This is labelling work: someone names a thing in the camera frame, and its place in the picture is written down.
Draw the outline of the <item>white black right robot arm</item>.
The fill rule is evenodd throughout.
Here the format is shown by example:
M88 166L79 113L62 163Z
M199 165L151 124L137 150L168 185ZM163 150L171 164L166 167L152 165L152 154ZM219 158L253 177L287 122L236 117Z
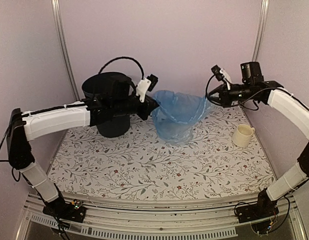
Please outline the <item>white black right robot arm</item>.
M223 108L242 106L248 101L254 101L277 110L300 131L289 133L287 128L278 128L282 131L281 136L289 139L278 139L275 145L287 154L292 153L288 148L297 144L301 136L305 138L305 147L301 153L294 154L295 164L269 187L261 190L256 203L244 203L234 209L238 219L246 222L277 215L278 200L296 191L309 180L309 107L277 81L265 80L258 62L242 63L240 69L242 83L237 84L231 81L231 77L223 68L213 66L212 75L222 84L213 90L205 91L207 100Z

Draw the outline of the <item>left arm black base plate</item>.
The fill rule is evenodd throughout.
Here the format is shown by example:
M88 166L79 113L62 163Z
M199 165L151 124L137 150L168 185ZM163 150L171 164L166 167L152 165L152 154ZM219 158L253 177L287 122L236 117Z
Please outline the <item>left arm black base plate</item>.
M82 205L80 200L73 200L70 203L63 199L56 199L52 202L44 201L43 213L52 216L58 220L68 220L77 223L83 223L87 208Z

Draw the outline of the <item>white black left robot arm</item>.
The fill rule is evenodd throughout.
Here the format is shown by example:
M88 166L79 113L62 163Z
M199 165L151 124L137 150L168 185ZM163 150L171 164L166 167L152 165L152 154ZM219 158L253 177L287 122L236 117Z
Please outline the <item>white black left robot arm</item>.
M137 85L132 85L131 95L123 99L94 94L70 104L36 111L14 109L2 138L7 148L5 161L20 172L52 212L65 217L69 213L68 204L42 168L43 161L36 160L40 155L38 150L33 150L33 146L38 146L37 139L47 140L50 135L72 128L97 126L116 117L137 115L146 120L159 106L147 95L157 82L153 76L144 77Z

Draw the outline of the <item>blue plastic trash bag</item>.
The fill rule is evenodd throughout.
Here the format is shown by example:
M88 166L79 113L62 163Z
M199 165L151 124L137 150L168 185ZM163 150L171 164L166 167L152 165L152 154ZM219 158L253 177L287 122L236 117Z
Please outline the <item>blue plastic trash bag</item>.
M193 127L208 115L212 106L205 97L169 90L155 92L153 99L159 104L151 113L157 135L172 144L191 141Z

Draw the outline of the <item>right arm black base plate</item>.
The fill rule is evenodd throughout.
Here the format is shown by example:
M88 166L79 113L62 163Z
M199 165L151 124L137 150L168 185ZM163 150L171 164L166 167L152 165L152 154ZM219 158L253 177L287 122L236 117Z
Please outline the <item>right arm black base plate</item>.
M256 221L264 218L274 217L279 214L276 204L262 205L259 203L239 202L234 207L234 215L238 218L239 223Z

